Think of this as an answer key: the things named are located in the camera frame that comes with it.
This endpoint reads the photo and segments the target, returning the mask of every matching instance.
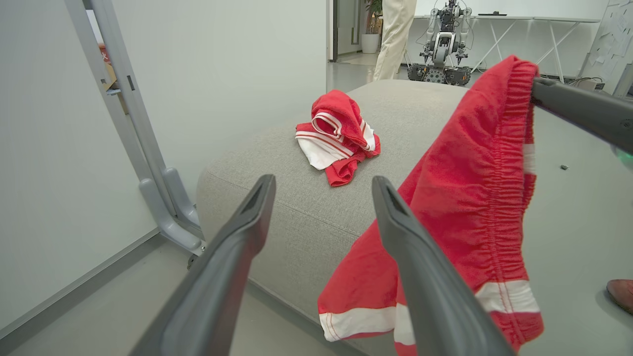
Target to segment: brown shoe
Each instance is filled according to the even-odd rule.
[[[629,314],[633,314],[633,280],[614,279],[606,284],[613,301]]]

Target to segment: table leg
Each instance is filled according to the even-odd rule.
[[[494,33],[494,27],[492,26],[492,21],[490,21],[490,30],[492,31],[492,38],[494,42],[497,42],[497,34]],[[499,52],[499,60],[503,61],[503,56],[501,55],[501,50],[499,45],[497,45],[497,52]]]
[[[561,83],[565,83],[563,79],[563,66],[560,64],[560,57],[558,56],[558,46],[556,45],[556,37],[554,36],[554,28],[552,27],[552,21],[548,21],[549,31],[552,34],[552,43],[554,44],[554,54],[556,55],[556,64],[558,65],[558,77]]]
[[[409,51],[406,48],[404,49],[404,62],[407,68],[411,68],[411,57],[409,57]]]
[[[580,22],[576,22],[576,23],[574,23],[574,24],[571,26],[571,28],[569,28],[569,30],[567,31],[567,33],[566,33],[563,37],[561,37],[561,38],[558,40],[558,42],[556,42],[556,45],[558,46],[561,42],[563,42],[563,40],[564,40],[564,39],[566,39],[566,38],[567,38],[567,36],[569,36],[569,34],[571,34],[571,33],[572,33],[572,31],[576,28],[576,26],[578,26],[578,24],[579,24],[579,23],[580,23]],[[542,61],[545,59],[545,57],[549,56],[549,54],[550,54],[550,53],[552,53],[552,51],[553,51],[553,50],[554,50],[554,47],[550,48],[550,49],[549,49],[549,51],[547,51],[547,53],[545,53],[545,54],[543,55],[543,57],[541,57],[539,60],[537,60],[537,61],[536,61],[536,64],[539,64],[540,62],[542,62]]]
[[[490,49],[488,50],[488,52],[486,52],[486,54],[484,55],[484,57],[482,59],[479,60],[479,62],[477,62],[477,64],[473,67],[473,69],[470,71],[470,73],[473,73],[474,71],[477,70],[477,67],[479,67],[479,65],[481,64],[481,62],[484,61],[484,59],[488,56],[488,54],[490,54],[490,52],[492,52],[492,50],[499,44],[499,41],[501,41],[503,39],[503,37],[508,33],[508,31],[510,31],[510,29],[512,28],[512,26],[514,26],[514,24],[517,22],[517,20],[514,20],[514,22],[510,25],[510,27],[508,27],[508,29],[506,30],[506,32],[503,32],[503,35],[501,35],[501,37],[499,37],[498,40],[495,41],[495,43],[492,45],[492,47],[490,47]]]
[[[528,36],[530,35],[530,27],[532,27],[532,22],[534,20],[527,20],[527,30],[525,31],[525,38],[523,39],[523,59],[526,59],[528,57],[528,50],[527,50],[527,39]]]

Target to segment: white table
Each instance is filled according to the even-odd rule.
[[[415,16],[415,18],[430,18],[430,15]],[[558,45],[560,45],[561,42],[563,42],[563,40],[565,40],[567,36],[569,36],[569,34],[571,34],[573,30],[579,24],[600,22],[600,19],[597,19],[597,18],[563,18],[563,17],[543,17],[543,16],[471,16],[470,18],[474,19],[475,21],[477,20],[512,20],[512,23],[510,24],[510,26],[505,30],[505,32],[503,32],[503,34],[499,38],[497,38],[497,33],[495,33],[494,31],[492,22],[490,23],[490,30],[492,31],[494,44],[488,50],[488,52],[486,52],[484,57],[481,58],[479,62],[477,62],[477,64],[472,68],[471,73],[476,71],[477,67],[479,67],[479,65],[484,61],[484,59],[488,56],[488,54],[490,54],[490,52],[492,52],[492,50],[495,48],[497,49],[497,52],[499,53],[499,58],[503,60],[503,56],[501,55],[501,50],[499,48],[499,42],[503,39],[503,37],[505,37],[505,35],[510,31],[510,29],[512,29],[512,26],[514,26],[514,24],[517,21],[529,21],[527,31],[525,32],[525,40],[524,40],[525,43],[527,43],[528,41],[528,34],[530,33],[530,26],[532,25],[532,22],[533,21],[547,21],[549,25],[549,31],[552,36],[553,47],[550,48],[547,52],[545,52],[545,54],[538,61],[536,61],[536,64],[539,64],[540,62],[542,62],[553,51],[556,56],[556,65],[557,65],[556,69],[558,70],[558,76],[561,82],[564,82],[563,67],[560,63],[560,57],[558,56]],[[573,25],[571,26],[571,28],[569,28],[569,30],[567,30],[567,33],[563,35],[563,37],[556,40],[556,37],[554,36],[554,29],[552,28],[552,22],[572,22]]]

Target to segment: white plant pot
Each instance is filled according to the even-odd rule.
[[[360,46],[363,49],[363,53],[376,53],[380,45],[379,41],[380,35],[378,34],[361,35]]]

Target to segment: white stripe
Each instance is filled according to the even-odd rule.
[[[538,313],[528,281],[485,283],[475,294],[487,312]],[[409,308],[403,304],[383,309],[354,308],[340,314],[319,314],[325,339],[336,341],[360,333],[383,333],[394,330],[394,341],[403,345],[415,344]]]
[[[318,170],[326,169],[332,163],[347,158],[341,152],[319,140],[297,137],[297,142],[310,165]]]
[[[334,135],[328,134],[327,132],[321,130],[321,128],[316,123],[318,118],[320,118],[322,120],[323,120],[323,118],[329,118],[334,123],[334,126],[332,126],[332,124],[330,124],[329,121],[323,120],[323,122],[325,122],[326,124],[332,126],[332,128],[334,129]],[[316,115],[312,118],[312,127],[314,127],[315,130],[317,130],[318,132],[321,132],[322,134],[328,135],[328,136],[333,137],[335,139],[340,139],[341,142],[342,142],[341,128],[343,127],[343,125],[341,124],[339,119],[335,118],[334,116],[332,116],[332,115],[330,115],[328,113],[324,113],[324,112],[316,113]]]
[[[345,313],[318,316],[327,341],[337,341],[361,333],[386,333],[394,328],[396,308],[354,308]]]
[[[403,304],[396,305],[396,326],[394,327],[394,341],[403,345],[414,345],[413,325],[409,307]]]
[[[365,151],[375,151],[376,138],[373,136],[373,129],[364,120],[360,123],[361,127],[363,127],[363,123],[367,125],[367,127],[365,127],[365,132],[363,133],[363,139],[367,142],[367,146],[365,146],[364,149]]]
[[[533,144],[523,145],[523,171],[528,174],[536,174],[536,155]]]
[[[488,282],[475,297],[486,312],[538,313],[541,311],[528,281]]]
[[[295,136],[297,136],[297,135],[310,135],[310,136],[320,137],[320,138],[326,140],[327,142],[331,143],[335,147],[341,149],[343,152],[347,153],[349,156],[353,156],[354,155],[354,153],[352,151],[350,151],[347,147],[343,146],[339,141],[336,141],[335,139],[332,139],[329,135],[322,135],[322,134],[320,134],[318,132],[310,132],[310,131],[297,131],[295,133]],[[312,137],[297,137],[297,138],[311,139],[311,140],[319,141],[319,140],[314,139]]]

